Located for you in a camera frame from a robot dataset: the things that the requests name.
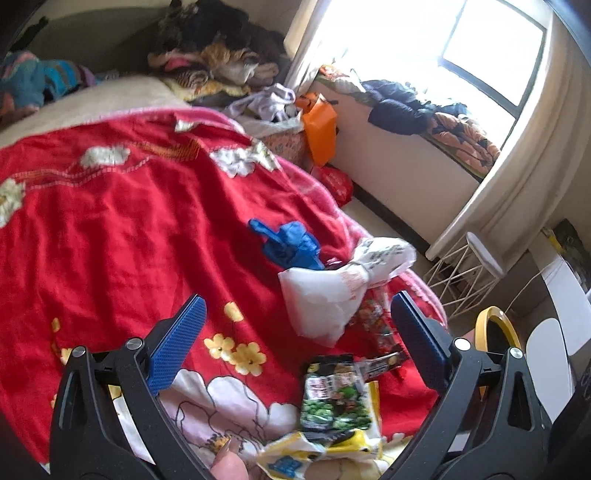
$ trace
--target floor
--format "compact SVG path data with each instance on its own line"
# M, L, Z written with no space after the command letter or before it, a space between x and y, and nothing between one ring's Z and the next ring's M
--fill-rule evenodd
M373 236L390 236L398 237L398 235L386 222L369 210L358 199L353 199L343 207L343 211L349 215L353 220L362 225ZM421 278L424 277L433 264L421 254L417 254L417 261L413 265L414 272ZM454 318L449 324L450 333L452 336L462 336L474 328L476 322L476 314L468 312Z

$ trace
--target green snack bag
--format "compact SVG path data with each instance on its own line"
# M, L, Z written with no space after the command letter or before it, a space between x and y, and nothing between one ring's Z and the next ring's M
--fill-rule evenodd
M353 355L319 356L308 366L300 414L303 432L367 430L363 375Z

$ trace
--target window frame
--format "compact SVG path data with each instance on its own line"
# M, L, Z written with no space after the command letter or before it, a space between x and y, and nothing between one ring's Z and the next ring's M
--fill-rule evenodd
M529 99L531 91L534 88L535 79L538 76L538 72L540 71L540 65L542 63L542 56L544 54L547 29L546 29L546 27L541 25L538 21L531 18L528 14L526 14L522 10L518 9L515 5L510 4L508 1L495 0L495 1L505 5L506 7L511 8L514 12L520 14L527 21L531 22L536 27L538 27L542 32L542 39L540 41L540 49L538 50L538 56L535 59L534 68L532 69L531 76L530 76L530 79L525 87L524 93L521 96L521 100L519 102L519 105L516 105L513 102L511 102L509 99L507 99L503 94L499 93L493 87L488 85L486 82L484 82L483 80L480 80L480 78L474 76L473 74L471 74L467 70L464 70L460 66L458 66L455 63L450 62L449 60L446 60L444 58L445 52L446 52L450 42L452 41L453 35L456 32L456 28L460 22L460 19L462 18L462 15L464 13L464 9L466 8L466 4L468 3L468 1L469 0L464 0L464 3L462 5L460 11L456 15L456 21L452 27L449 37L447 38L447 41L443 47L443 50L441 51L441 55L439 55L439 58L437 59L437 65L439 67L445 68L446 70L454 73L455 75L459 76L461 79L465 80L466 82L470 83L472 86L476 87L479 91L484 93L488 98L493 100L497 105L499 105L503 110L508 112L514 118L513 125L511 125L511 128L509 129L509 133L507 133L507 136L505 137L505 140L503 141L503 143L501 145L501 149L502 149L505 146L507 139L511 136L511 133L513 132L513 129L515 128L515 124L517 123L517 120L519 120L519 117L521 116L521 113L523 111L525 103Z

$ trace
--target yellow snack wrapper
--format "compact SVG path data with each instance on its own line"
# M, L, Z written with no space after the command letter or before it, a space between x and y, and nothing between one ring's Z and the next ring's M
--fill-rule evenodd
M353 429L328 447L309 441L303 432L292 432L265 447L256 459L259 467L273 480L304 480L306 470L318 460L367 462L382 459L378 383L367 383L365 389L365 403L372 419L370 428Z

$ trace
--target red blanket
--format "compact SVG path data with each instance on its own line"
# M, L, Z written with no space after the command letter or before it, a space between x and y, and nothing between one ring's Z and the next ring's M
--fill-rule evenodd
M175 132L179 118L204 123ZM346 261L366 233L286 163L256 164L230 178L212 152L248 149L251 139L228 125L204 109L144 112L0 151L0 181L12 178L25 189L22 208L0 229L0 404L37 460L48 459L61 349L119 348L174 314L191 292L205 299L208 320L175 389L163 394L177 425L196 449L214 448L216 436L232 432L258 448L293 428L301 365L328 351L293 332L280 269L247 222L277 228L299 220L319 240L323 261ZM402 289L442 320L414 274L389 284L391 293ZM374 350L352 327L332 352ZM413 434L435 393L410 361L379 386L384 435ZM244 401L228 403L228 388ZM186 428L191 408L210 433Z

